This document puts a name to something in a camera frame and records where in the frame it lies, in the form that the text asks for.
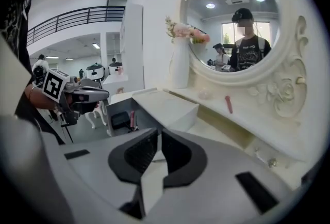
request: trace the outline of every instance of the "floor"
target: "floor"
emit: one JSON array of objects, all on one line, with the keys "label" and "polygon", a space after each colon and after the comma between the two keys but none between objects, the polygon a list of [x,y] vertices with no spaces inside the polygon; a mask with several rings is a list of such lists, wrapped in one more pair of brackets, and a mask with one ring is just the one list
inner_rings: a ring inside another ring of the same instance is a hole
[{"label": "floor", "polygon": [[[53,121],[46,110],[42,110],[40,113],[57,132],[57,134],[64,140],[64,142],[71,144],[71,140],[66,129],[61,128],[60,119],[59,121]],[[103,125],[101,118],[97,116],[95,119],[93,114],[90,114],[90,118],[95,124],[95,129],[92,129],[92,124],[86,119],[85,115],[81,115],[79,117],[78,123],[76,125],[68,127],[69,133],[74,143],[94,141],[109,137],[107,134],[108,126]]]}]

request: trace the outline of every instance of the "mirror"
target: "mirror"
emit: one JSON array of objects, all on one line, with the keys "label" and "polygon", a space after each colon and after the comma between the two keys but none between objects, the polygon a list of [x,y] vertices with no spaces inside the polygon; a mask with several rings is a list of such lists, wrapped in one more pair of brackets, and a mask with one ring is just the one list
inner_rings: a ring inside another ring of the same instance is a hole
[{"label": "mirror", "polygon": [[187,23],[211,41],[190,47],[219,72],[237,72],[258,64],[279,37],[276,0],[189,0]]}]

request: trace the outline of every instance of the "white vase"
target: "white vase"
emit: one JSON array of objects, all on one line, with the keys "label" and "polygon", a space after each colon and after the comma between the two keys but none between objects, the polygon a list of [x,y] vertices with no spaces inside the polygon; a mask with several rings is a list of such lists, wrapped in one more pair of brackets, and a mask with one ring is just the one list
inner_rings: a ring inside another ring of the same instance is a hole
[{"label": "white vase", "polygon": [[174,88],[186,88],[189,77],[189,45],[187,38],[174,38],[174,52],[171,60],[171,81]]}]

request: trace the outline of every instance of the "balcony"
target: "balcony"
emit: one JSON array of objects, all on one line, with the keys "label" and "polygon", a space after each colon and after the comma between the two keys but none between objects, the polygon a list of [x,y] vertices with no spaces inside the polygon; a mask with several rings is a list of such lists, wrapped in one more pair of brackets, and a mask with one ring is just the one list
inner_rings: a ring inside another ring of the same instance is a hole
[{"label": "balcony", "polygon": [[30,29],[27,34],[27,45],[52,33],[78,25],[95,22],[120,22],[123,20],[124,12],[124,6],[100,6],[63,13]]}]

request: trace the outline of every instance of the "bracelet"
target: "bracelet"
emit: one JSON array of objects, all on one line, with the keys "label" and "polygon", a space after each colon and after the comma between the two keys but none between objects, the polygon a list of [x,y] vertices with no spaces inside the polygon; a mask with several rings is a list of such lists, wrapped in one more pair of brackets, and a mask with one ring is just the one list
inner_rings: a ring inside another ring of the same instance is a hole
[{"label": "bracelet", "polygon": [[31,94],[32,94],[32,91],[36,88],[36,86],[33,86],[32,89],[30,90],[30,93],[29,93],[29,101],[31,99]]}]

